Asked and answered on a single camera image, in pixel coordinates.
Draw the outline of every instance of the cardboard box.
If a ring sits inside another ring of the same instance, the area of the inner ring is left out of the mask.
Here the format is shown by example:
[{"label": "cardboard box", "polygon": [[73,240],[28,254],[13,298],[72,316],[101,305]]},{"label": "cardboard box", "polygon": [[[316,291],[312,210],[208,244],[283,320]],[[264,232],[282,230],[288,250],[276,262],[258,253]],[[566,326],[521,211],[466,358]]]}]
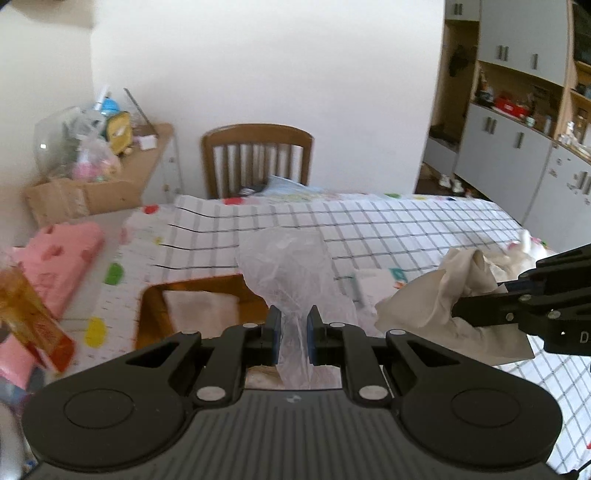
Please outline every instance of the cardboard box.
[{"label": "cardboard box", "polygon": [[134,152],[121,160],[123,170],[117,180],[89,183],[58,179],[25,189],[25,198],[39,227],[141,206],[144,189],[174,133],[170,124],[155,127],[157,147],[146,151],[134,147]]}]

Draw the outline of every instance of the red box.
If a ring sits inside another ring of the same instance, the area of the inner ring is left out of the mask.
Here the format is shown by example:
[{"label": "red box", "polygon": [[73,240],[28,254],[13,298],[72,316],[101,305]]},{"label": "red box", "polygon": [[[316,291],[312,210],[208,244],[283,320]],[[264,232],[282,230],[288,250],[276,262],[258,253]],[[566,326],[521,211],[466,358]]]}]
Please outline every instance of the red box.
[{"label": "red box", "polygon": [[508,115],[514,116],[520,120],[523,120],[526,116],[530,115],[530,111],[523,107],[510,102],[506,98],[497,98],[495,100],[495,107],[501,112],[507,113]]}]

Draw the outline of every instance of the wooden tray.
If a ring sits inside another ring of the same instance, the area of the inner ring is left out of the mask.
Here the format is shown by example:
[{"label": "wooden tray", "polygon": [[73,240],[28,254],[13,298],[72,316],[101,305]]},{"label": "wooden tray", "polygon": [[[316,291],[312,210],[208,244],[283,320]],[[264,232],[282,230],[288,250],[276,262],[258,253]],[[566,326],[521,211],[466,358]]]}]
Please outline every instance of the wooden tray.
[{"label": "wooden tray", "polygon": [[242,275],[200,278],[198,280],[153,285],[144,292],[142,297],[138,331],[135,337],[136,349],[159,342],[174,333],[168,316],[168,308],[164,301],[163,292],[166,290],[210,291],[234,295],[239,300],[238,313],[241,324],[249,322],[264,323],[269,311],[265,300],[249,290]]}]

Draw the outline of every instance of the plastic bag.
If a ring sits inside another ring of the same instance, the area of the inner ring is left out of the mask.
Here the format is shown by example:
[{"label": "plastic bag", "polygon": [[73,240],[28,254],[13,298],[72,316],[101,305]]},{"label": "plastic bag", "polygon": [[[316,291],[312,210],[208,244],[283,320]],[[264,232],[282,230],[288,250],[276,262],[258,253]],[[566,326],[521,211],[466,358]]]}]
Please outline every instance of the plastic bag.
[{"label": "plastic bag", "polygon": [[89,135],[78,146],[78,159],[72,170],[75,180],[105,181],[121,173],[121,162],[102,137]]},{"label": "plastic bag", "polygon": [[332,260],[320,234],[279,227],[247,232],[238,247],[238,267],[248,288],[281,310],[277,370],[285,388],[339,388],[338,368],[309,362],[307,316],[316,305],[325,323],[359,323],[353,301],[334,280]]}]

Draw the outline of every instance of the white cloth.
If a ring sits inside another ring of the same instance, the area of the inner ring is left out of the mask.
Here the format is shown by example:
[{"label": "white cloth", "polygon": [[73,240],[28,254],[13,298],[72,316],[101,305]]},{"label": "white cloth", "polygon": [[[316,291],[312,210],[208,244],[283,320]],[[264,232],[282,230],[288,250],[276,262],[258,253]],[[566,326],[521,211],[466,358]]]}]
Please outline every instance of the white cloth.
[{"label": "white cloth", "polygon": [[438,270],[378,303],[375,326],[382,332],[406,330],[488,365],[531,359],[534,354],[527,335],[517,325],[473,327],[451,316],[460,297],[503,291],[505,287],[497,287],[482,252],[450,248]]},{"label": "white cloth", "polygon": [[497,282],[517,280],[523,272],[535,268],[535,259],[516,248],[506,254],[486,252],[484,260]]}]

